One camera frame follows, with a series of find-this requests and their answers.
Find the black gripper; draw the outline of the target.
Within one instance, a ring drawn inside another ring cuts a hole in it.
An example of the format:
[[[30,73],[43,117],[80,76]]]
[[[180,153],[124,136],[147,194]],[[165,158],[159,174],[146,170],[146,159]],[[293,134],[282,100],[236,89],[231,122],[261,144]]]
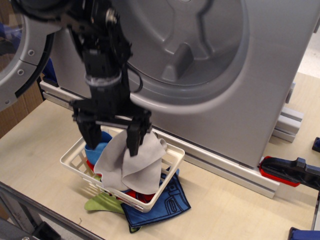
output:
[[[127,129],[126,146],[134,157],[152,128],[151,112],[130,99],[129,82],[123,79],[114,85],[90,85],[91,98],[73,100],[73,120],[89,148],[95,149],[102,140],[101,125]]]

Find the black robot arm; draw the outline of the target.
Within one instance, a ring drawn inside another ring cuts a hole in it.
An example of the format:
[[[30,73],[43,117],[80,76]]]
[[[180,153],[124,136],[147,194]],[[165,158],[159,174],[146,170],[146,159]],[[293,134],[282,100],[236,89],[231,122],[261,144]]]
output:
[[[131,99],[128,60],[131,44],[125,38],[120,17],[109,0],[14,0],[13,7],[33,20],[55,24],[71,32],[85,66],[91,97],[72,100],[73,119],[87,143],[95,149],[101,126],[127,131],[126,145],[136,156],[151,130],[151,112]]]

